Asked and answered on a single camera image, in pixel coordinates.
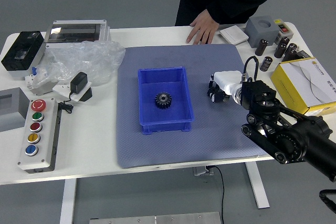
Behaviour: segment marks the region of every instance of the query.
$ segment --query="table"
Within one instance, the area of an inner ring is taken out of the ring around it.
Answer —
[[[300,49],[311,55],[310,50],[296,27],[291,23],[287,23],[287,25],[295,34],[291,42],[296,43]],[[110,30],[112,40],[119,42],[126,48],[185,45],[185,38],[190,31],[190,27],[126,28]],[[1,59],[5,56],[17,36],[18,34],[12,34],[7,38],[0,55]],[[218,30],[215,34],[213,44],[223,43],[226,43],[226,41],[219,34]],[[274,53],[275,47],[275,44],[267,47],[264,56],[271,56]],[[243,62],[254,54],[254,49],[251,49],[247,42],[238,45],[237,49]],[[274,58],[274,62],[267,72],[259,71],[258,78],[264,80],[271,88],[274,88],[274,86],[269,78],[278,62],[280,62],[280,59]],[[247,70],[251,75],[254,71],[253,64],[250,64]],[[0,90],[21,87],[29,99],[37,98],[37,96],[33,95],[27,87],[25,87],[23,80],[14,80],[3,67],[0,67],[0,76]],[[117,153],[115,149],[117,75],[114,75],[109,83],[99,87],[93,87],[92,91],[93,97],[90,100],[85,103],[75,104],[73,114],[62,114],[56,167],[53,172],[28,174],[19,169],[17,167],[17,160],[19,155],[18,150],[22,144],[23,128],[0,132],[0,147],[2,150],[6,150],[0,155],[0,185],[272,159],[269,155],[263,155],[122,169],[117,163]],[[44,97],[55,97],[58,101],[63,100],[62,97],[54,93],[46,94]],[[97,113],[104,115],[103,120],[92,120],[90,115]],[[336,115],[330,114],[323,118],[329,126],[333,128],[332,122],[336,121]],[[336,135],[332,134],[330,139],[336,142]]]

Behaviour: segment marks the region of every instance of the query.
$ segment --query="blue mat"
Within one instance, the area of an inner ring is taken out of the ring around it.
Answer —
[[[138,69],[185,67],[195,121],[189,132],[141,133]],[[244,65],[233,45],[127,48],[118,70],[117,155],[123,168],[266,154],[241,132],[246,111],[233,101],[213,103],[210,76]]]

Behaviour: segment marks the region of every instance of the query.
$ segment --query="wire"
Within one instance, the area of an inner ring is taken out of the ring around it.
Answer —
[[[70,102],[71,101],[71,95],[73,94],[73,92],[70,92],[69,94],[69,100],[67,101],[63,101],[59,103],[59,108],[62,110],[65,110],[68,114],[72,113],[73,107],[71,104],[66,104],[66,102]]]
[[[215,166],[215,165],[208,165],[206,166],[206,168],[209,170],[211,168],[217,168],[219,173],[221,174],[221,178],[222,178],[222,185],[223,185],[223,194],[222,194],[222,209],[221,209],[221,213],[220,213],[220,216],[221,216],[221,219],[222,219],[222,224],[224,224],[224,218],[223,218],[223,208],[224,208],[224,193],[225,193],[225,187],[224,187],[224,180],[223,180],[223,174],[221,172],[221,170]]]
[[[333,211],[336,214],[336,204],[334,203],[334,201],[332,201],[331,199],[329,199],[327,197],[327,194],[329,195],[334,195],[336,194],[336,190],[322,190],[320,191],[320,199],[326,204],[326,206]]]
[[[251,56],[250,58],[248,58],[245,62],[244,65],[244,72],[243,72],[243,76],[246,76],[246,68],[247,68],[247,64],[250,60],[254,59],[254,62],[256,63],[256,68],[254,70],[254,81],[257,80],[257,75],[258,75],[258,68],[259,68],[259,60],[256,56]]]

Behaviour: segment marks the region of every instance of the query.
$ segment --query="plastic bag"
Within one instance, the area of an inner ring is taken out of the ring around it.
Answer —
[[[67,48],[47,48],[43,62],[36,67],[32,82],[38,88],[49,81],[69,81],[79,72],[88,75],[92,86],[107,83],[119,68],[125,48],[114,41],[69,43]]]

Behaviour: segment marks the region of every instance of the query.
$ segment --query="yellow button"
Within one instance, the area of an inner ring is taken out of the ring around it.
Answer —
[[[28,142],[30,144],[36,144],[40,141],[40,136],[36,133],[32,133],[28,136]]]

